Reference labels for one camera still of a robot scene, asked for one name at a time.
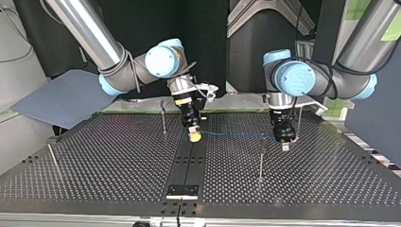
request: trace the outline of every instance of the metal rod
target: metal rod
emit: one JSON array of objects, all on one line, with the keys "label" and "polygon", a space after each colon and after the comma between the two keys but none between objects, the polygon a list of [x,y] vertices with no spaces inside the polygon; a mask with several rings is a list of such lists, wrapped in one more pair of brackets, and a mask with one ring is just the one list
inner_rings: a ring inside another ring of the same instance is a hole
[{"label": "metal rod", "polygon": [[60,179],[62,179],[62,175],[61,175],[59,163],[57,162],[57,159],[56,159],[56,155],[54,154],[54,151],[53,151],[53,149],[52,149],[52,147],[51,147],[50,144],[47,144],[47,147],[48,147],[49,150],[50,150],[50,154],[51,154],[51,157],[52,157],[52,159],[53,159],[54,165],[56,166],[56,169],[57,169],[57,171],[59,172]]},{"label": "metal rod", "polygon": [[123,57],[115,41],[88,0],[46,0],[96,65],[109,69]]},{"label": "metal rod", "polygon": [[259,165],[259,182],[263,181],[263,156],[264,153],[260,153],[260,165]]},{"label": "metal rod", "polygon": [[372,0],[342,49],[338,62],[359,72],[375,70],[395,45],[395,41],[385,42],[382,38],[399,9],[394,1]]},{"label": "metal rod", "polygon": [[162,119],[163,119],[163,134],[167,134],[166,117],[165,117],[166,109],[165,109],[164,103],[165,102],[163,100],[160,101],[160,108],[162,109]]},{"label": "metal rod", "polygon": [[301,107],[300,109],[300,114],[298,116],[298,127],[297,127],[297,137],[296,137],[296,141],[299,139],[299,134],[300,134],[300,128],[301,128],[301,120],[302,120],[302,108],[304,106]]}]

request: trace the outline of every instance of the gray panel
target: gray panel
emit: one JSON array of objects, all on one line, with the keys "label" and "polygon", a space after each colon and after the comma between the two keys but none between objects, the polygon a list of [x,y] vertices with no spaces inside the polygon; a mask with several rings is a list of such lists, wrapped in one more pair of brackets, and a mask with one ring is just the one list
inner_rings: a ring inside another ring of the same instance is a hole
[{"label": "gray panel", "polygon": [[401,179],[311,114],[291,151],[281,151],[268,137],[262,182],[260,137],[229,134],[269,134],[269,116],[210,114],[208,122],[209,131],[222,135],[204,138],[197,217],[401,220]]},{"label": "gray panel", "polygon": [[98,75],[70,70],[21,99],[11,109],[69,130],[106,108],[114,99],[115,96],[103,92]]},{"label": "gray panel", "polygon": [[96,117],[51,145],[58,165],[45,152],[9,173],[0,212],[160,215],[183,135],[178,115],[166,125],[164,135],[160,115]]},{"label": "gray panel", "polygon": [[401,166],[400,70],[401,48],[392,62],[378,73],[375,92],[366,100],[356,100],[345,122],[346,128]]}]

